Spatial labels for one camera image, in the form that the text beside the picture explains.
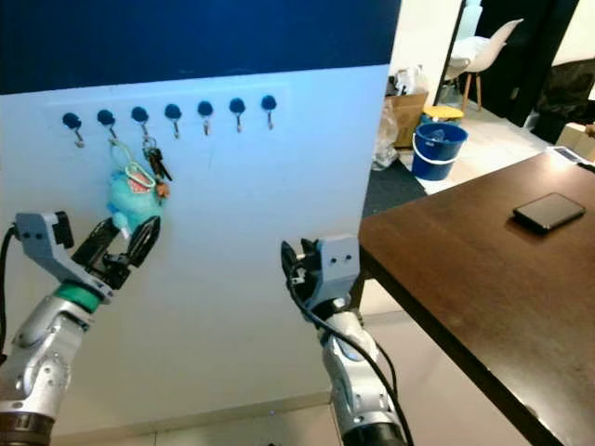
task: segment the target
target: blue plush toy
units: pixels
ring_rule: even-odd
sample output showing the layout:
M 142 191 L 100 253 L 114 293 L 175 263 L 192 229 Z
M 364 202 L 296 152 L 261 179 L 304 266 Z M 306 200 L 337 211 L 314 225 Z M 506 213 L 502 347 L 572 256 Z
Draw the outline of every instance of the blue plush toy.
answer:
M 127 163 L 112 174 L 108 209 L 115 227 L 128 237 L 148 218 L 162 216 L 160 196 L 163 195 L 158 194 L 155 179 L 132 160 L 128 147 L 120 141 L 112 141 L 112 149 L 115 147 L 125 152 Z

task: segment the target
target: dark blue wall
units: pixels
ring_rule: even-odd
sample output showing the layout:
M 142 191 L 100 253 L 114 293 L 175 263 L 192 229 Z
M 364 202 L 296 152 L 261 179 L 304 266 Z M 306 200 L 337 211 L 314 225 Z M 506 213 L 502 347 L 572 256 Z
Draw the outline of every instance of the dark blue wall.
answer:
M 0 94 L 388 63 L 400 0 L 2 0 Z

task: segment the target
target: chair leg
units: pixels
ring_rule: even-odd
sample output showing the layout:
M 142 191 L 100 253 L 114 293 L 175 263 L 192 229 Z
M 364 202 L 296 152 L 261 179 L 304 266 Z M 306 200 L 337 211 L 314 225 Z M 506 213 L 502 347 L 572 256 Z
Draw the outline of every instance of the chair leg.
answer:
M 470 72 L 467 73 L 467 82 L 465 83 L 465 94 L 463 95 L 463 105 L 461 107 L 461 110 L 463 112 L 465 112 L 465 109 L 467 109 L 467 102 L 469 102 L 469 89 L 471 88 L 471 76 L 472 74 Z
M 477 88 L 477 105 L 482 110 L 482 77 L 479 73 L 475 76 L 475 86 Z

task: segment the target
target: cardboard box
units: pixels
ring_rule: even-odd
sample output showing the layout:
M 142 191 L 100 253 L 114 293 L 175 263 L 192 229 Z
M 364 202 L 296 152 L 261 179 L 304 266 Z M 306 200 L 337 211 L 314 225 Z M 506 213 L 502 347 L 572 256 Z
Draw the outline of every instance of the cardboard box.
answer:
M 394 116 L 397 120 L 399 133 L 394 141 L 394 147 L 411 147 L 411 140 L 421 119 L 428 93 L 406 96 L 389 96 L 386 100 L 392 102 Z
M 567 147 L 577 155 L 595 163 L 595 138 L 591 138 L 585 133 L 584 125 L 567 124 L 556 145 Z

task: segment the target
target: blue bucket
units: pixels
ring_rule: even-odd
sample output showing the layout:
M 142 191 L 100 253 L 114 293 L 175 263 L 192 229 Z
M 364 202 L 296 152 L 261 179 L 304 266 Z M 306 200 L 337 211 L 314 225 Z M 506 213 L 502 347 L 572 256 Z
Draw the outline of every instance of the blue bucket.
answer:
M 437 131 L 444 132 L 442 141 L 432 139 Z M 416 129 L 413 138 L 413 168 L 418 178 L 439 180 L 448 177 L 463 142 L 469 135 L 461 127 L 447 123 L 423 124 Z

